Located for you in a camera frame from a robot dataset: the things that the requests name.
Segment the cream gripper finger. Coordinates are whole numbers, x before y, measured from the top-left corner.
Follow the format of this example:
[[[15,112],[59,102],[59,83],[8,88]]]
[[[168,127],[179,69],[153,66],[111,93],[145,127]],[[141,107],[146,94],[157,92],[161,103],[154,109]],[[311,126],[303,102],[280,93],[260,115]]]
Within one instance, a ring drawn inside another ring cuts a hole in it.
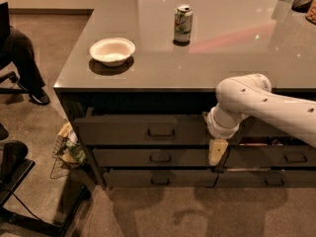
[[[209,141],[208,162],[210,166],[215,166],[221,160],[228,147],[226,139],[216,138]]]

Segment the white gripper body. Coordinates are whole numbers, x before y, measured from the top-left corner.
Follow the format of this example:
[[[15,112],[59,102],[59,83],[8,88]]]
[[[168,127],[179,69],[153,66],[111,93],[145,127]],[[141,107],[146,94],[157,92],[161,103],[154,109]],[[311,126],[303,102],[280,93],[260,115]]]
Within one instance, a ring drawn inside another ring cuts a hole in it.
[[[230,139],[239,130],[240,123],[247,117],[247,115],[227,111],[217,104],[206,116],[207,129],[214,138]]]

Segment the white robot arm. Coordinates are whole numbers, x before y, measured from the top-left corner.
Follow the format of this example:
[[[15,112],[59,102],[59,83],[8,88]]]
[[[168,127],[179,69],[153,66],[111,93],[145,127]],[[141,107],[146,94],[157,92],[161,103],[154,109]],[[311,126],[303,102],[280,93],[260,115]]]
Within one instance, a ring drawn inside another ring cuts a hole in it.
[[[209,141],[208,162],[216,166],[228,147],[227,140],[240,123],[254,117],[316,146],[316,102],[272,93],[263,74],[249,74],[222,80],[215,89],[217,104],[204,114]]]

